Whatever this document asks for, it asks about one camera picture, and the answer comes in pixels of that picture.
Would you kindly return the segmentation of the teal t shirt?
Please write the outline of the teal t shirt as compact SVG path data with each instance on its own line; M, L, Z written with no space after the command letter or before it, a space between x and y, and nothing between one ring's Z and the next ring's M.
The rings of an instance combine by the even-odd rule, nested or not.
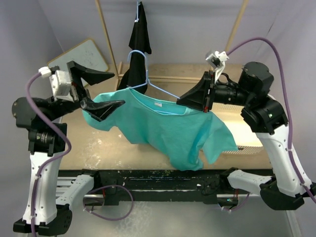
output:
M131 144L150 144L168 156L178 170L200 170L202 150L209 164L222 152L237 151L227 126L212 112L204 113L175 102L155 99L134 89L101 93L94 102L123 100L104 121L83 112L93 128L109 131L116 126Z

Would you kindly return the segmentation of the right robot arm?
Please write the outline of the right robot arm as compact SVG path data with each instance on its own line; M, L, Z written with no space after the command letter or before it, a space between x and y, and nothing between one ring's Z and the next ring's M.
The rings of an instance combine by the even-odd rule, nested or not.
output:
M214 103L242 106L241 116L264 146L274 173L261 176L233 167L220 175L220 189L258 195L273 210L296 210L305 197L315 196L316 185L299 164L283 106L269 96L273 81L268 67L259 62L246 63L238 82L217 81L215 72L207 71L177 104L203 112Z

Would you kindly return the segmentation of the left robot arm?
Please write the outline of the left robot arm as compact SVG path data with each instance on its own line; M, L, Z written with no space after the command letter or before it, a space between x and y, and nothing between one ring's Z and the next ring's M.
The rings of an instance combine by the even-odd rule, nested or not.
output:
M83 170L61 196L56 196L61 159L72 149L67 124L58 123L57 119L82 109L93 119L104 121L124 101L94 102L83 83L95 85L113 76L75 61L68 62L65 71L58 66L42 67L28 80L26 95L12 104L16 126L28 132L31 161L28 202L22 218L13 225L14 232L63 235L70 227L74 208L84 196L101 190L100 173Z

